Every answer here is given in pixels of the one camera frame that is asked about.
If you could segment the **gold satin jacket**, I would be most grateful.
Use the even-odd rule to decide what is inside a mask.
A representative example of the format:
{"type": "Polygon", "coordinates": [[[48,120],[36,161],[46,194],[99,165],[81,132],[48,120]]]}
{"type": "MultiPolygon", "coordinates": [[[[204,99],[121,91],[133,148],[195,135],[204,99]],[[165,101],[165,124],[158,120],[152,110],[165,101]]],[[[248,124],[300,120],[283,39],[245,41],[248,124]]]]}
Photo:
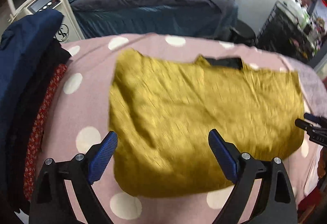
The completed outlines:
{"type": "Polygon", "coordinates": [[[217,130],[239,151],[270,161],[302,144],[299,76],[249,67],[181,63],[120,52],[109,95],[118,135],[114,176],[132,196],[206,193],[230,186],[208,144],[217,130]]]}

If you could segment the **mauve knitted blanket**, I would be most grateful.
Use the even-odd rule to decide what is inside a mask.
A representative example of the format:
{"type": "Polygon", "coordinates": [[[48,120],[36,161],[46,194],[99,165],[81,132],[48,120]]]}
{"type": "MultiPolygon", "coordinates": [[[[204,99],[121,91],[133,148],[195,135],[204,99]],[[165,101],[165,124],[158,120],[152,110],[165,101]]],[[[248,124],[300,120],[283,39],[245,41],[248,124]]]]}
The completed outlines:
{"type": "Polygon", "coordinates": [[[287,69],[298,73],[305,105],[309,112],[326,117],[326,88],[316,72],[301,61],[283,55],[279,57],[287,69]]]}

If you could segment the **red floral folded garment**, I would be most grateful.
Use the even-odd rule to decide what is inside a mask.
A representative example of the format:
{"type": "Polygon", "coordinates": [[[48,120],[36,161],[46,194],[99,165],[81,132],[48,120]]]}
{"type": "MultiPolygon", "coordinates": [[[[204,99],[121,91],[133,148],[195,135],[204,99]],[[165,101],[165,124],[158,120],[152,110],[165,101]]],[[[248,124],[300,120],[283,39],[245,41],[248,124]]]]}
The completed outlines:
{"type": "Polygon", "coordinates": [[[55,68],[54,73],[50,78],[50,83],[47,86],[37,116],[34,120],[32,132],[29,136],[23,174],[23,195],[24,198],[28,201],[31,200],[32,193],[34,191],[37,159],[41,151],[41,144],[44,136],[44,129],[48,117],[48,111],[51,107],[55,92],[67,68],[68,67],[65,64],[59,64],[55,68]]]}

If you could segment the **black storage shelf rack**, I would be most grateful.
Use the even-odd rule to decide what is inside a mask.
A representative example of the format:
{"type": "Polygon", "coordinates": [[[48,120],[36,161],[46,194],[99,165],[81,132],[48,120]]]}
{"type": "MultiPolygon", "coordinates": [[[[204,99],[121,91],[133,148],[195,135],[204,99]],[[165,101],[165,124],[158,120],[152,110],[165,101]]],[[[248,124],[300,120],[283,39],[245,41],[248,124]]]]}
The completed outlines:
{"type": "Polygon", "coordinates": [[[289,56],[305,64],[314,56],[314,48],[300,28],[298,18],[280,1],[276,1],[260,29],[256,47],[289,56]]]}

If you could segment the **black round stool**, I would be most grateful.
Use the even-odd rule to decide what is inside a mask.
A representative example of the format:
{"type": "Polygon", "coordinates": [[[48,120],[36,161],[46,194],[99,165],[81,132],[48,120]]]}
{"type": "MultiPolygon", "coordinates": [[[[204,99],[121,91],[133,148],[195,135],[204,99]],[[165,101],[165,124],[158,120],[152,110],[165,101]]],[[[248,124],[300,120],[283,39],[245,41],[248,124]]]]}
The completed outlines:
{"type": "Polygon", "coordinates": [[[248,47],[255,46],[257,36],[253,29],[241,20],[237,20],[234,27],[230,27],[229,42],[244,44],[248,47]]]}

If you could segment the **black folded garment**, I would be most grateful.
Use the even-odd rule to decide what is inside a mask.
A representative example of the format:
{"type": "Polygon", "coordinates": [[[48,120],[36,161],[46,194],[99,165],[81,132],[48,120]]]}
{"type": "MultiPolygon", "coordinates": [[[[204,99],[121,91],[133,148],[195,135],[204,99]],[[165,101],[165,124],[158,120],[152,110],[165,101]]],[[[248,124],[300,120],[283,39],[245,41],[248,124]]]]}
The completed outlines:
{"type": "Polygon", "coordinates": [[[6,135],[6,195],[14,207],[27,201],[23,195],[23,174],[34,120],[55,68],[59,64],[66,65],[69,58],[70,53],[53,39],[18,100],[6,135]]]}

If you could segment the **navy blue folded garment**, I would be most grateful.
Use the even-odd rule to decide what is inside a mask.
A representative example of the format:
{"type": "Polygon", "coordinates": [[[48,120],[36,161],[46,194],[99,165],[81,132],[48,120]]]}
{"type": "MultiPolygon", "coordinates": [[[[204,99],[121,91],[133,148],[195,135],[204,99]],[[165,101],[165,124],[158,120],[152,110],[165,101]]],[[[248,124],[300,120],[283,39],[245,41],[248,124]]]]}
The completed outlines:
{"type": "Polygon", "coordinates": [[[28,15],[13,22],[1,40],[1,189],[6,189],[6,134],[15,107],[41,55],[58,31],[40,16],[28,15]]]}

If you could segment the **grey blue covered bed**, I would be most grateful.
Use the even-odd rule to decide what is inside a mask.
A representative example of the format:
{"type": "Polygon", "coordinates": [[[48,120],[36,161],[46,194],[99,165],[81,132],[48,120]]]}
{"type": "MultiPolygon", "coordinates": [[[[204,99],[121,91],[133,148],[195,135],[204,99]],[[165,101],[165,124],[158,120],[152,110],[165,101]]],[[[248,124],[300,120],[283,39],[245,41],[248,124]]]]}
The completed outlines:
{"type": "Polygon", "coordinates": [[[235,0],[75,0],[70,7],[86,38],[156,33],[214,39],[238,19],[235,0]]]}

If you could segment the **white machine cabinet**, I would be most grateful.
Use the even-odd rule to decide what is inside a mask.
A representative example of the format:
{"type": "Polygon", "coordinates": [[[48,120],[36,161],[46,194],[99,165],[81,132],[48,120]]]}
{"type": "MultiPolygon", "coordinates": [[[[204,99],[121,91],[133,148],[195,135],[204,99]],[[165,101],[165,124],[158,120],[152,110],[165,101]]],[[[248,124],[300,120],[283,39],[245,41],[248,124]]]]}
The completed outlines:
{"type": "Polygon", "coordinates": [[[68,0],[29,0],[11,21],[32,14],[40,16],[47,26],[57,28],[54,37],[61,43],[84,39],[68,0]]]}

